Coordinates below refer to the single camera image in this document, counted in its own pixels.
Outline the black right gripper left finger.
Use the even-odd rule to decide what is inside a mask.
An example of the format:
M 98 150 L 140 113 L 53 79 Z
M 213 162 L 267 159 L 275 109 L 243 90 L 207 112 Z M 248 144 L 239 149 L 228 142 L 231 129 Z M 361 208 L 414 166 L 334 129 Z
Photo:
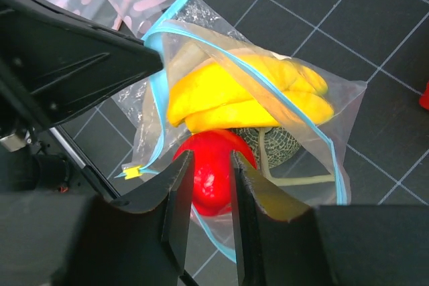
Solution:
M 193 285 L 185 259 L 194 155 L 112 201 L 1 190 L 2 285 Z

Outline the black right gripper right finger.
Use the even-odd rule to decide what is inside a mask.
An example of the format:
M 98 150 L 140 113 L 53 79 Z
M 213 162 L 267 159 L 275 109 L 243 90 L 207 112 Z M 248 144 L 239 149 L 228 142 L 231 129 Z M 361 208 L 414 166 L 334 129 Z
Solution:
M 231 154 L 240 285 L 427 285 L 428 207 L 309 206 Z

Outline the green netted melon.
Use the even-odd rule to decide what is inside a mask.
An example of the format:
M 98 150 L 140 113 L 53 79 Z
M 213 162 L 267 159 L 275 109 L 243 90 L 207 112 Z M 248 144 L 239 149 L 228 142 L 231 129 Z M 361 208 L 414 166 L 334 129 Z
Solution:
M 334 182 L 333 175 L 310 177 L 273 177 L 270 169 L 291 159 L 301 144 L 283 127 L 245 127 L 230 129 L 246 142 L 253 152 L 258 169 L 276 186 L 301 186 Z

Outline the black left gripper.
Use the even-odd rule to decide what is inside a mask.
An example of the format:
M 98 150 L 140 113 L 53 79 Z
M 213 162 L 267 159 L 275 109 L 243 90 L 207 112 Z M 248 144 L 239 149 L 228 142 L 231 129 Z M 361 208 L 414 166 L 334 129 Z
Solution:
M 160 55 L 141 40 L 46 0 L 1 0 L 1 136 L 18 136 L 1 189 L 67 192 L 72 168 L 32 155 L 38 133 L 155 74 Z

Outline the clear zip bag blue zipper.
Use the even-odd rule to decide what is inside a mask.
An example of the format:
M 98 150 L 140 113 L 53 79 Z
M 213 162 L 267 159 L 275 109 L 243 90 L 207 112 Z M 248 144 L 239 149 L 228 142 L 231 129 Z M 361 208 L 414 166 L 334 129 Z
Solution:
M 153 76 L 120 94 L 119 105 L 131 112 L 136 124 L 133 157 L 123 166 L 125 179 L 149 181 L 165 170 L 191 135 L 182 123 L 167 119 L 170 89 L 206 62 L 219 63 L 257 102 L 301 144 L 296 154 L 270 169 L 273 177 L 333 175 L 334 182 L 301 186 L 277 186 L 299 201 L 317 206 L 345 205 L 350 201 L 349 177 L 343 167 L 347 141 L 355 122 L 366 83 L 350 81 L 303 60 L 283 56 L 249 41 L 203 0 L 175 0 L 144 33 L 146 46 L 160 53 L 164 67 Z M 323 98 L 334 109 L 333 117 L 314 124 L 268 78 L 240 59 L 244 54 L 291 60 L 313 69 L 324 78 L 328 91 Z M 228 259 L 235 259 L 231 211 L 220 216 L 202 216 L 192 204 L 190 217 Z

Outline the yellow banana bunch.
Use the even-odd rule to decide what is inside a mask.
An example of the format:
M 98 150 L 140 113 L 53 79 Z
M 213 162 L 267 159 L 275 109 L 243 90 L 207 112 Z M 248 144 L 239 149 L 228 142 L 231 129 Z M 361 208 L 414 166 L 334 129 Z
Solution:
M 316 125 L 334 109 L 323 95 L 328 85 L 313 69 L 291 60 L 244 54 L 244 62 L 268 78 Z M 277 127 L 279 123 L 217 62 L 204 63 L 170 89 L 167 119 L 192 133 L 211 129 Z

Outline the red apple large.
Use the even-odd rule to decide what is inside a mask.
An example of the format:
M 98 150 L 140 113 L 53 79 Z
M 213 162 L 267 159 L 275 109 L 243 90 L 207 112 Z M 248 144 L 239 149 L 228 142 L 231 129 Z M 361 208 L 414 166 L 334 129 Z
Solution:
M 231 211 L 231 152 L 242 153 L 257 168 L 252 150 L 238 135 L 225 129 L 191 135 L 173 156 L 185 150 L 194 152 L 192 203 L 202 216 L 220 216 Z

